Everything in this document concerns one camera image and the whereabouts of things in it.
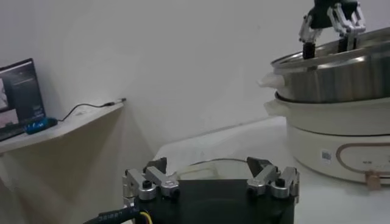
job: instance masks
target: pot rim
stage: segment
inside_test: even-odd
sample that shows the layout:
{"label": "pot rim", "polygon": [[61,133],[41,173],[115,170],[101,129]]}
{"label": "pot rim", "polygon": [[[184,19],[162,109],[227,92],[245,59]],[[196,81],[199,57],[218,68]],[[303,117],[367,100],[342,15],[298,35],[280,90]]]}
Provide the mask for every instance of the pot rim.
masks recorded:
{"label": "pot rim", "polygon": [[[384,47],[390,47],[390,27],[375,30],[372,32],[364,33],[360,35],[359,41],[369,41],[375,38],[388,37],[388,40],[377,42],[371,46],[362,47],[348,52],[342,52],[337,54],[328,54],[323,57],[316,57],[312,59],[304,60],[302,58],[302,51],[296,52],[291,55],[284,56],[282,58],[276,59],[271,62],[272,67],[275,69],[288,69],[288,68],[302,68],[302,67],[312,67],[319,66],[327,63],[332,63],[335,61],[348,60],[357,57],[363,57],[375,53],[377,50],[382,50]],[[337,47],[338,41],[333,41],[327,44],[323,44],[316,49],[326,49]]]}

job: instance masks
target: black cable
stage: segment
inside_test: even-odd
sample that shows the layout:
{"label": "black cable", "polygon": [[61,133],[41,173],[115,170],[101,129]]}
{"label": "black cable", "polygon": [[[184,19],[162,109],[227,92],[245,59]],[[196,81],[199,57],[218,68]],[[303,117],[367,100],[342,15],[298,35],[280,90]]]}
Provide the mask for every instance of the black cable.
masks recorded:
{"label": "black cable", "polygon": [[120,224],[140,216],[140,210],[136,207],[127,207],[110,212],[102,212],[84,224]]}
{"label": "black cable", "polygon": [[105,103],[103,105],[92,105],[89,103],[80,103],[80,104],[77,104],[76,106],[74,106],[73,109],[63,119],[57,119],[57,121],[60,121],[60,122],[65,121],[66,118],[68,118],[77,107],[81,107],[81,106],[88,106],[88,107],[95,107],[95,108],[110,107],[110,106],[114,106],[115,104],[121,103],[124,101],[126,101],[126,98],[119,99],[117,102],[108,102],[108,103]]}

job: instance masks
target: pot handle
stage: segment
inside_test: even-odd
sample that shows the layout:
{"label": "pot handle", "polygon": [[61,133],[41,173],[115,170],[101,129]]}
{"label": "pot handle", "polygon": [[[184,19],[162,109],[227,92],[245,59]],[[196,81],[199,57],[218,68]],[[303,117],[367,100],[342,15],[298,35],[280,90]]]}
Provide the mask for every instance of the pot handle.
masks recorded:
{"label": "pot handle", "polygon": [[275,75],[273,72],[266,74],[262,79],[257,81],[260,87],[270,87],[279,89],[286,86],[285,78],[282,75]]}
{"label": "pot handle", "polygon": [[285,105],[280,104],[276,100],[264,103],[264,108],[266,109],[269,116],[289,116],[289,108]]}

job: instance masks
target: stainless steel pot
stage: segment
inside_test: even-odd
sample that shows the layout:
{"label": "stainless steel pot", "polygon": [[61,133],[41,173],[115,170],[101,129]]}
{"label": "stainless steel pot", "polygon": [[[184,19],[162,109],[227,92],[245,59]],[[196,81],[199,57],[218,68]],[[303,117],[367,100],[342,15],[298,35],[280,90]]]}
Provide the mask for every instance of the stainless steel pot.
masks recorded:
{"label": "stainless steel pot", "polygon": [[358,48],[337,53],[338,42],[319,46],[316,58],[302,53],[271,63],[274,72],[260,86],[277,89],[283,100],[338,103],[390,97],[390,28],[359,36]]}

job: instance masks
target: screw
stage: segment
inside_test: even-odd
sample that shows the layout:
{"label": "screw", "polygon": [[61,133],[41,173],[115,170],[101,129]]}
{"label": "screw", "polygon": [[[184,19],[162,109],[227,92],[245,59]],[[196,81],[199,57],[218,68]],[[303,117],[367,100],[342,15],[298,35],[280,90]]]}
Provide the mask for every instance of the screw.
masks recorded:
{"label": "screw", "polygon": [[276,181],[275,181],[275,185],[277,186],[277,187],[285,187],[286,186],[286,182],[284,181],[284,179],[277,179]]}
{"label": "screw", "polygon": [[143,189],[150,189],[150,188],[152,188],[152,182],[150,182],[149,180],[146,180],[146,181],[142,182],[142,188]]}

